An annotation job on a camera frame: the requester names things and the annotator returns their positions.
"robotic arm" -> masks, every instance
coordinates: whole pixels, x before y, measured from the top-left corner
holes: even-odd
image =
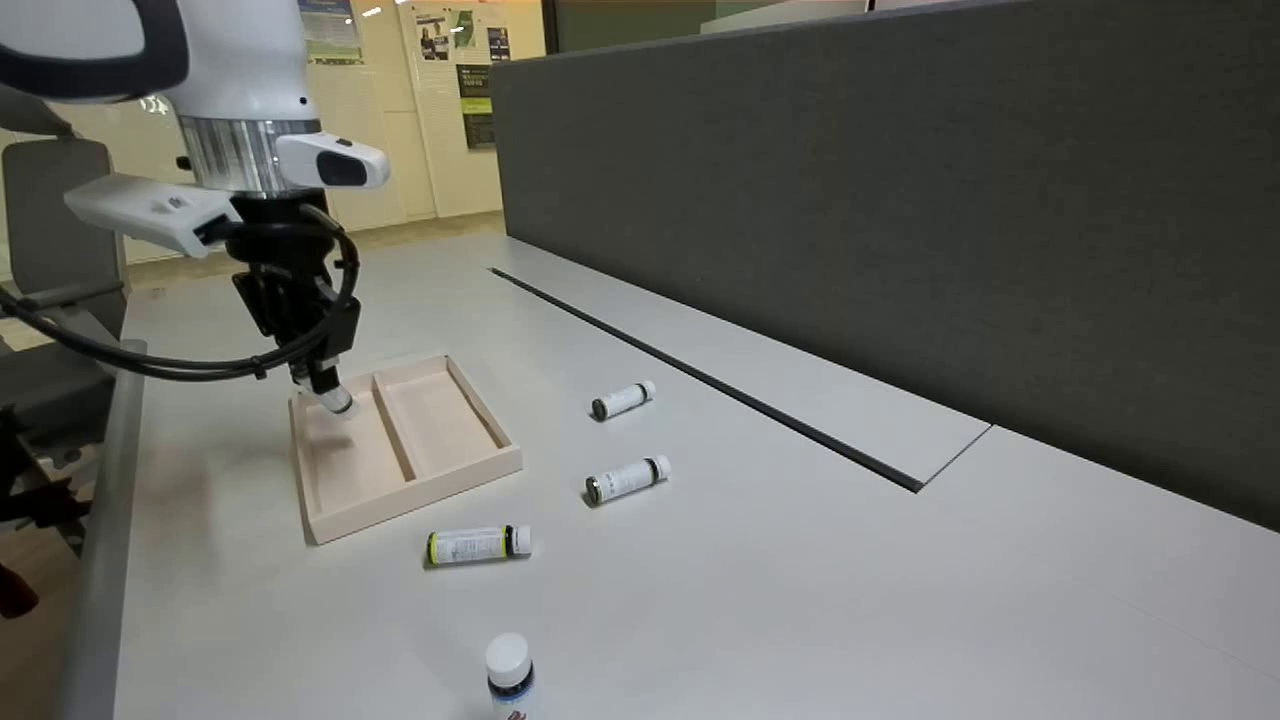
[[[4,0],[0,84],[53,101],[134,101],[165,94],[180,116],[200,189],[104,175],[67,192],[67,210],[185,257],[228,246],[245,259],[237,294],[282,352],[200,365],[142,359],[11,312],[56,339],[150,375],[228,379],[275,365],[333,413],[352,400],[335,358],[352,350],[358,246],[324,217],[324,189],[388,182],[385,152],[322,133],[303,84],[303,22],[298,0]],[[324,259],[339,250],[344,286]]]

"wooden tray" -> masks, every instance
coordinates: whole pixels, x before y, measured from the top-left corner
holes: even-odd
[[[294,400],[298,490],[314,545],[520,473],[520,448],[451,358],[358,375],[358,407]]]

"black cable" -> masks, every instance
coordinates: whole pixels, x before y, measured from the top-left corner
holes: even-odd
[[[358,300],[358,278],[362,278],[362,252],[358,240],[333,224],[322,210],[303,210],[317,224],[324,224],[335,246],[339,246],[339,272],[344,286],[328,309],[328,316],[310,330],[303,337],[298,337],[294,345],[282,345],[275,352],[262,352],[262,358],[245,358],[245,359],[180,359],[180,358],[145,358],[145,352],[130,352],[122,345],[99,345],[93,337],[67,333],[62,326],[53,326],[48,316],[42,316],[35,305],[17,300],[0,290],[0,309],[26,326],[33,326],[35,333],[53,337],[56,345],[86,352],[99,365],[137,372],[137,375],[161,375],[161,379],[180,379],[180,384],[217,384],[217,379],[237,379],[237,375],[267,375],[282,365],[294,365],[301,358],[310,358],[317,345],[324,345],[324,337],[333,333],[333,326],[339,326],[339,312]],[[266,224],[254,232],[298,232],[294,224]]]

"vial cap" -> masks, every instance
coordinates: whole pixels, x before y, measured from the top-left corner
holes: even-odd
[[[672,460],[669,456],[652,456],[656,481],[672,475]]]
[[[520,632],[504,632],[489,645],[483,651],[489,684],[491,690],[516,690],[524,684],[534,660],[530,660],[530,642]]]
[[[534,556],[534,527],[530,524],[511,524],[511,556]]]
[[[349,388],[328,388],[322,392],[322,405],[333,413],[333,418],[349,418],[358,407],[358,396]]]
[[[602,501],[606,501],[606,497],[602,497],[602,484],[598,484],[598,475],[587,475],[587,481],[586,481],[586,506],[587,506],[587,507],[602,507]]]

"wall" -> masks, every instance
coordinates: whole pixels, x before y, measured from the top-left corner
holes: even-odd
[[[841,22],[841,16],[860,16],[869,14],[869,0],[780,0],[732,16],[717,16],[704,26],[704,38],[712,31],[745,31],[745,27],[780,27],[780,26],[822,26],[822,22]]]
[[[410,59],[410,89],[422,116],[422,141],[429,156],[429,175],[437,189],[441,217],[478,217],[500,210],[500,175],[491,149],[467,149],[462,126],[462,66],[491,66],[489,59],[489,27],[507,27],[511,59],[543,56],[543,26],[535,0],[412,0],[396,5],[399,44]],[[422,52],[422,16],[473,14],[478,40],[473,48],[448,48],[448,59],[423,59]]]
[[[755,14],[767,5],[817,5],[817,0],[717,0],[717,16]],[[921,5],[965,5],[965,0],[876,0],[876,14],[921,9]]]
[[[352,0],[366,66],[314,66],[314,95],[324,127],[376,143],[394,160],[394,182],[366,192],[328,192],[333,217],[362,232],[437,217],[429,149],[396,14],[380,0]]]

